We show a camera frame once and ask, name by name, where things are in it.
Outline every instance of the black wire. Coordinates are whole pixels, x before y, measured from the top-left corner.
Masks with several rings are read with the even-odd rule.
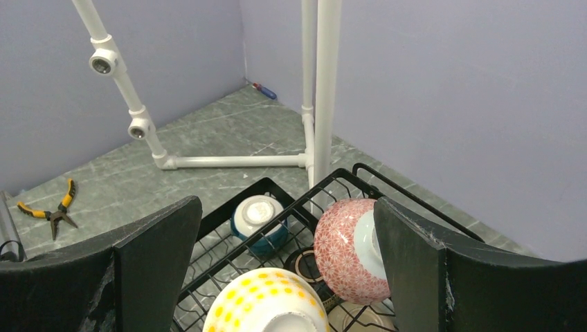
[[[24,247],[22,246],[22,243],[20,243],[20,241],[16,241],[16,240],[4,241],[4,243],[0,246],[0,252],[2,252],[2,250],[4,249],[4,247],[6,247],[6,245],[8,245],[8,244],[10,244],[12,242],[15,242],[18,245],[18,247],[19,247],[18,257],[16,258],[16,260],[10,259],[10,258],[9,259],[4,259],[5,257],[11,257],[11,255],[7,255],[7,253],[6,253],[4,255],[0,255],[0,260],[2,260],[2,261],[13,261],[15,263],[20,263],[20,262],[22,262],[24,260]]]
[[[194,266],[188,265],[189,268],[192,268],[192,270],[194,271],[192,273],[192,277],[191,280],[194,279],[195,275],[196,275],[196,268]],[[185,311],[186,313],[200,313],[198,310],[192,310],[192,309],[185,309],[182,306],[180,306],[180,303],[177,304],[177,307],[180,308],[181,310]]]

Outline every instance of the gray marble floor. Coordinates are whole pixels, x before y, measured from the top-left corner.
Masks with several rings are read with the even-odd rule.
[[[299,154],[305,148],[300,116],[266,99],[251,87],[232,93],[160,128],[158,134],[170,154],[181,156],[288,155]],[[341,139],[334,138],[333,169],[351,169],[358,162],[375,168],[408,188],[427,203],[478,233],[487,243],[531,255],[528,250],[393,169]],[[32,208],[54,209],[65,193],[66,179],[69,177],[78,183],[78,195],[69,214],[80,228],[74,229],[63,223],[57,241],[53,241],[47,221],[23,215],[17,210],[16,203],[24,201]],[[293,197],[299,197],[308,189],[306,171],[296,167],[161,171],[154,165],[148,146],[144,142],[135,141],[10,199],[8,205],[27,255],[31,258],[135,221],[188,195],[199,196],[204,205],[204,214],[207,214],[263,177],[272,178]],[[378,179],[368,175],[364,179],[416,213],[446,225]],[[214,237],[220,236],[211,234],[212,238],[205,241],[218,241],[219,238]],[[195,256],[202,248],[195,248]]]

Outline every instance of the pliers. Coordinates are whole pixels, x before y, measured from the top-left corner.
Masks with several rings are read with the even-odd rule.
[[[47,219],[51,222],[51,233],[53,233],[53,240],[57,238],[57,223],[59,223],[61,220],[75,228],[78,228],[78,225],[76,225],[67,215],[67,208],[69,208],[71,201],[73,201],[73,197],[75,197],[75,183],[70,178],[67,179],[67,183],[69,184],[69,189],[57,207],[56,212],[33,210],[26,206],[23,202],[17,203],[17,206],[19,210],[22,211],[22,213],[33,218]]]

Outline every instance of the lavender wall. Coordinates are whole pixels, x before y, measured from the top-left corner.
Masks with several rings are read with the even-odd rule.
[[[299,1],[241,0],[249,77],[301,104]],[[587,257],[583,1],[344,1],[335,133],[549,259]]]
[[[156,125],[244,86],[238,0],[95,3]],[[116,85],[88,66],[93,48],[71,1],[2,1],[0,31],[0,190],[131,140]]]

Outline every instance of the black wire dish rack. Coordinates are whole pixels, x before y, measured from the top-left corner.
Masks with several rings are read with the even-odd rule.
[[[310,212],[311,209],[324,212],[331,204],[340,199],[378,199],[382,197],[383,194],[377,187],[358,177],[360,169],[363,169],[363,172],[370,178],[378,178],[384,185],[389,185],[394,190],[406,195],[463,233],[482,241],[479,236],[450,217],[436,210],[373,168],[361,163],[353,167],[352,173],[346,169],[337,169],[303,194],[298,200],[294,200],[270,178],[263,178],[203,218],[198,240],[192,254],[192,261],[175,309],[172,331],[202,331],[208,310],[216,296],[232,280],[256,268],[284,268],[287,257],[291,253],[312,247],[318,219]],[[316,203],[318,201],[316,196],[319,194],[326,197],[327,202],[324,206],[319,206]],[[236,207],[244,199],[254,195],[271,196],[286,208],[270,223],[245,241],[241,241],[231,234],[230,218]],[[278,223],[281,223],[289,234],[284,244],[277,248],[273,247],[273,255],[259,257],[249,250],[254,243],[265,237]],[[319,276],[314,278],[315,285],[327,288],[323,282],[316,278],[319,278]],[[322,292],[324,290],[314,288],[318,294],[324,293]],[[331,331],[349,331],[350,329],[359,328],[359,326],[362,326],[365,331],[399,331],[396,327],[382,326],[369,321],[365,323],[361,319],[361,315],[365,311],[369,311],[371,315],[378,315],[387,322],[395,321],[391,299],[386,299],[376,306],[363,306],[359,310],[354,308],[352,312],[348,310],[347,306],[342,305],[342,301],[336,296],[331,297],[327,302],[324,302],[327,311],[338,306],[340,309],[337,310],[342,310],[347,315],[343,327],[330,322]]]

